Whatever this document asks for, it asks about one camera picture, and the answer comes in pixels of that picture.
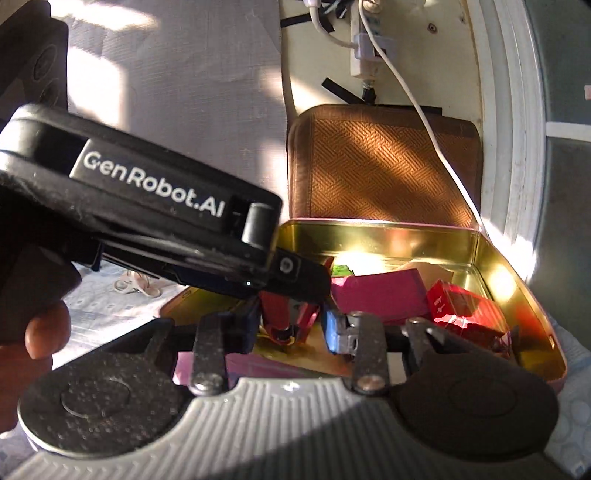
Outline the person's hand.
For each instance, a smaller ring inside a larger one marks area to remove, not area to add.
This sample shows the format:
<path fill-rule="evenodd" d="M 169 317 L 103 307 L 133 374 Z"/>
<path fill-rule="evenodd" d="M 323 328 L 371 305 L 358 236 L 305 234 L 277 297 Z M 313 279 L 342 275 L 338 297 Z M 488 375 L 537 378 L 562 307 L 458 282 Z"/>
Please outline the person's hand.
<path fill-rule="evenodd" d="M 76 268 L 51 252 L 26 247 L 1 262 L 1 431 L 17 422 L 24 391 L 52 367 L 68 342 L 63 297 L 81 281 Z"/>

